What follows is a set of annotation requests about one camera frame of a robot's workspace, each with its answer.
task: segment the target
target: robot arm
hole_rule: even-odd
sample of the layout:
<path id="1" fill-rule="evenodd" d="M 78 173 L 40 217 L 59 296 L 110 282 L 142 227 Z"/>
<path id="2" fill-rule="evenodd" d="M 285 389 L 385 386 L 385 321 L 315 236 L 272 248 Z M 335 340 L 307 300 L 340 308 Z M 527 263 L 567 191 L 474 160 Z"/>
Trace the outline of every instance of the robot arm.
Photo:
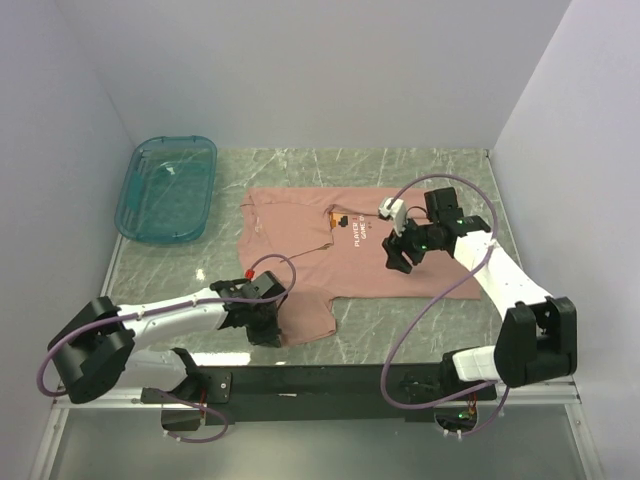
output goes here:
<path id="1" fill-rule="evenodd" d="M 394 224 L 383 242 L 387 268 L 410 273 L 409 261 L 417 265 L 427 252 L 445 250 L 471 271 L 493 248 L 474 277 L 503 319 L 496 345 L 445 354 L 443 369 L 454 377 L 450 380 L 500 380 L 520 387 L 574 373 L 577 326 L 572 302 L 553 298 L 533 282 L 492 239 L 480 217 L 464 216 L 454 188 L 428 192 L 425 200 L 432 223 L 422 226 L 407 216 L 402 200 L 387 198 L 380 205 L 380 216 Z"/>
<path id="2" fill-rule="evenodd" d="M 115 306 L 100 297 L 50 342 L 49 351 L 73 403 L 95 400 L 115 386 L 204 388 L 185 350 L 146 348 L 178 335 L 227 327 L 246 327 L 254 345 L 280 346 L 276 303 L 286 291 L 267 271 L 252 280 L 215 282 L 192 295 L 144 305 Z M 62 343 L 69 333 L 98 322 L 100 328 Z"/>

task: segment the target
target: purple cable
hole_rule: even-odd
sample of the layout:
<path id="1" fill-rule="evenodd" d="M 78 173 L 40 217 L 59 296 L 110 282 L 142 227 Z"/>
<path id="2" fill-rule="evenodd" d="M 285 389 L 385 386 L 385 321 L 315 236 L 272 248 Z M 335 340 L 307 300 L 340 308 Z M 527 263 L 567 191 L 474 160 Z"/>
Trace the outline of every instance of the purple cable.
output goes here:
<path id="1" fill-rule="evenodd" d="M 199 300 L 197 303 L 198 304 L 205 304 L 205 303 L 227 303 L 227 302 L 234 302 L 234 303 L 270 303 L 270 302 L 274 302 L 277 300 L 280 300 L 281 298 L 284 298 L 286 295 L 289 294 L 289 292 L 291 292 L 291 289 L 294 287 L 294 285 L 296 284 L 296 267 L 293 265 L 293 263 L 291 263 L 291 260 L 289 260 L 287 257 L 285 257 L 284 255 L 281 255 L 279 253 L 271 253 L 269 255 L 265 255 L 263 257 L 260 257 L 258 260 L 256 260 L 253 265 L 251 266 L 251 270 L 254 270 L 260 263 L 262 263 L 263 261 L 267 260 L 268 258 L 280 258 L 281 260 L 283 260 L 284 262 L 287 263 L 287 265 L 289 265 L 289 268 L 291 268 L 291 284 L 287 287 L 287 289 L 278 294 L 275 295 L 271 298 L 264 298 L 264 299 L 253 299 L 253 298 L 204 298 L 202 300 Z M 166 307 L 158 307 L 158 308 L 154 308 L 152 310 L 148 310 L 145 312 L 145 317 L 151 316 L 151 315 L 160 315 L 162 313 L 168 313 L 168 312 L 173 312 L 175 310 L 179 310 L 181 308 L 186 308 L 186 307 L 191 307 L 193 306 L 193 302 L 182 302 L 182 303 L 177 303 L 174 305 L 168 305 Z M 51 347 L 51 349 L 47 352 L 47 354 L 44 357 L 44 361 L 42 362 L 42 364 L 40 365 L 40 367 L 38 368 L 38 372 L 36 374 L 36 384 L 38 386 L 38 390 L 40 391 L 40 393 L 42 393 L 43 395 L 47 396 L 47 397 L 60 397 L 62 395 L 66 395 L 67 391 L 66 390 L 49 390 L 45 384 L 44 384 L 44 372 L 47 368 L 47 365 L 49 365 L 49 362 L 51 362 L 51 360 L 53 359 L 53 357 L 56 356 L 56 354 L 60 351 L 60 349 L 66 345 L 69 342 L 72 342 L 73 340 L 75 340 L 76 338 L 78 338 L 80 335 L 82 335 L 85 332 L 88 332 L 90 330 L 95 330 L 98 328 L 102 328 L 106 325 L 111 325 L 113 323 L 119 323 L 119 322 L 125 322 L 127 320 L 133 320 L 138 318 L 138 314 L 137 313 L 130 313 L 128 315 L 122 315 L 122 316 L 116 316 L 116 317 L 109 317 L 109 318 L 105 318 L 103 320 L 98 320 L 96 322 L 93 323 L 89 323 L 87 325 L 83 325 L 80 328 L 77 328 L 76 330 L 73 330 L 72 332 L 66 334 L 64 337 L 62 337 L 60 340 L 58 340 L 58 342 Z M 166 393 L 166 392 L 162 392 L 161 390 L 158 390 L 158 392 L 160 392 L 161 394 L 164 394 L 165 397 L 171 398 L 175 401 L 179 401 L 180 403 L 183 403 L 184 405 L 189 405 L 189 406 L 193 406 L 194 408 L 197 408 L 198 410 L 201 411 L 206 411 L 208 413 L 211 413 L 213 415 L 216 415 L 217 417 L 221 418 L 224 422 L 224 428 L 223 431 L 214 436 L 211 437 L 210 439 L 201 439 L 201 440 L 190 440 L 190 439 L 184 439 L 185 442 L 187 443 L 206 443 L 208 441 L 212 441 L 212 440 L 217 440 L 218 438 L 220 438 L 222 435 L 224 435 L 224 432 L 227 431 L 227 428 L 229 427 L 229 423 L 227 422 L 227 419 L 224 418 L 224 415 L 222 415 L 220 412 L 216 412 L 215 410 L 213 410 L 212 408 L 208 408 L 208 407 L 204 407 L 201 405 L 197 405 L 195 403 L 190 403 L 190 402 L 186 402 L 186 401 L 182 401 L 179 400 L 176 397 L 173 397 L 171 394 Z"/>
<path id="2" fill-rule="evenodd" d="M 484 193 L 477 185 L 471 183 L 469 180 L 467 180 L 465 178 L 459 177 L 458 175 L 452 175 L 452 174 L 449 174 L 449 173 L 431 173 L 431 174 L 427 174 L 427 175 L 423 175 L 421 177 L 418 177 L 415 180 L 413 180 L 412 182 L 409 182 L 407 185 L 402 187 L 402 189 L 400 189 L 400 191 L 396 194 L 396 196 L 393 197 L 393 199 L 391 200 L 391 203 L 389 203 L 388 207 L 390 208 L 395 203 L 395 201 L 398 198 L 400 198 L 400 196 L 404 192 L 406 192 L 409 188 L 411 188 L 413 185 L 415 185 L 418 182 L 422 182 L 424 180 L 428 180 L 430 178 L 448 178 L 448 179 L 451 179 L 451 180 L 456 180 L 458 182 L 464 183 L 468 187 L 471 187 L 473 190 L 475 190 L 475 192 L 478 193 L 478 195 L 480 195 L 480 197 L 482 197 L 482 200 L 484 200 L 485 204 L 489 208 L 489 211 L 491 212 L 491 218 L 492 218 L 492 223 L 493 223 L 493 229 L 492 229 L 492 232 L 491 232 L 491 240 L 495 240 L 496 239 L 496 237 L 498 235 L 498 212 L 496 211 L 495 205 L 493 205 L 493 202 L 489 199 L 487 194 Z M 496 382 L 493 382 L 493 381 L 483 382 L 483 383 L 480 383 L 480 384 L 475 385 L 473 387 L 461 390 L 460 392 L 457 392 L 457 393 L 454 393 L 452 395 L 448 395 L 446 397 L 443 397 L 443 398 L 441 398 L 439 400 L 434 400 L 432 402 L 427 402 L 427 403 L 417 403 L 417 404 L 400 403 L 400 402 L 394 400 L 393 398 L 391 398 L 391 396 L 389 395 L 389 392 L 387 392 L 387 376 L 389 374 L 389 368 L 391 367 L 391 362 L 395 358 L 396 354 L 398 353 L 398 350 L 400 350 L 400 347 L 402 346 L 404 341 L 407 339 L 407 337 L 409 336 L 411 331 L 418 324 L 420 319 L 436 303 L 438 303 L 440 300 L 442 300 L 445 296 L 447 296 L 453 290 L 458 288 L 464 282 L 466 282 L 470 278 L 473 278 L 473 276 L 476 273 L 478 273 L 480 270 L 482 270 L 482 268 L 484 268 L 484 266 L 489 262 L 489 259 L 491 258 L 491 254 L 492 253 L 493 253 L 493 244 L 489 246 L 489 248 L 487 249 L 487 253 L 485 254 L 484 258 L 482 259 L 482 261 L 474 269 L 470 270 L 469 273 L 466 274 L 464 277 L 462 277 L 460 280 L 458 280 L 453 285 L 451 285 L 450 287 L 446 288 L 445 290 L 440 292 L 438 295 L 436 295 L 434 298 L 432 298 L 431 301 L 429 301 L 429 303 L 427 303 L 427 305 L 420 311 L 420 313 L 418 313 L 416 318 L 414 318 L 411 321 L 411 323 L 405 329 L 405 331 L 402 332 L 402 334 L 400 335 L 398 340 L 393 344 L 393 346 L 389 350 L 389 354 L 387 355 L 387 359 L 384 362 L 384 365 L 382 367 L 382 374 L 380 376 L 380 391 L 382 392 L 382 396 L 387 401 L 387 403 L 389 403 L 390 405 L 392 405 L 392 406 L 394 406 L 396 408 L 400 408 L 400 409 L 403 409 L 403 410 L 422 410 L 422 409 L 425 409 L 425 408 L 433 408 L 433 407 L 436 407 L 436 406 L 438 406 L 438 405 L 440 405 L 440 404 L 442 404 L 444 402 L 449 402 L 451 400 L 455 400 L 457 398 L 463 397 L 465 395 L 473 393 L 473 392 L 475 392 L 477 390 L 481 390 L 483 388 L 486 388 L 486 387 L 491 386 L 491 385 L 496 383 Z M 496 416 L 500 412 L 500 409 L 504 405 L 504 402 L 507 399 L 508 392 L 509 392 L 509 390 L 507 389 L 505 391 L 505 395 L 503 396 L 502 400 L 500 401 L 500 404 L 498 404 L 498 407 L 496 408 L 496 411 L 482 425 L 482 428 L 484 428 L 486 425 L 491 423 L 496 418 Z M 470 432 L 467 432 L 467 433 L 468 434 L 475 433 L 478 430 L 480 430 L 480 428 L 476 428 L 476 429 L 471 430 Z"/>

